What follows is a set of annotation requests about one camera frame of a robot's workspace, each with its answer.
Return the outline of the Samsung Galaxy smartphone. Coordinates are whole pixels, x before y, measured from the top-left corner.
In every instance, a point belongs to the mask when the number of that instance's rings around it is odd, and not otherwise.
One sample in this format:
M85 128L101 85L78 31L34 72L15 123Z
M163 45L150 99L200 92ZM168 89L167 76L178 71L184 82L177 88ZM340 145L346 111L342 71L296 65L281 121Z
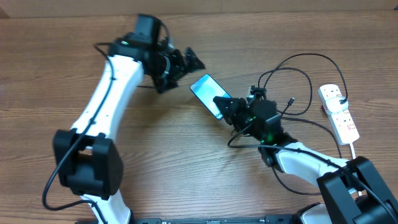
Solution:
M216 119L223 115L215 105L213 98L216 96L230 98L231 96L209 74L205 74L190 86L191 92L205 105Z

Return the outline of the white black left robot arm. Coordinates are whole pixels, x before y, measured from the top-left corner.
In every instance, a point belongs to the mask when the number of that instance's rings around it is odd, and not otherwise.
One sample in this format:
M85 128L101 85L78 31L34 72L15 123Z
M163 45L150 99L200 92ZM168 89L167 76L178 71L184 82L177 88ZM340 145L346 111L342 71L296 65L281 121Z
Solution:
M191 48L179 51L162 32L167 26L160 19L139 14L132 32L110 42L103 75L85 110L70 130L58 130L53 138L52 177L91 207L96 223L134 222L120 191L124 165L115 144L134 90L148 75L153 89L163 93L205 68Z

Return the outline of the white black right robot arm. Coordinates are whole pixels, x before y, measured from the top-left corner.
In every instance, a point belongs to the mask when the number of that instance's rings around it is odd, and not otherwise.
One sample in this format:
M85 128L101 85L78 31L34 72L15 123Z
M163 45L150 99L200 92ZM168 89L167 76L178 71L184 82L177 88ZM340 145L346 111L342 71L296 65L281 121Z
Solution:
M349 161L305 147L284 132L274 101L220 96L213 101L235 130L259 140L267 166L319 188L323 203L298 215L300 223L397 223L397 200L365 157Z

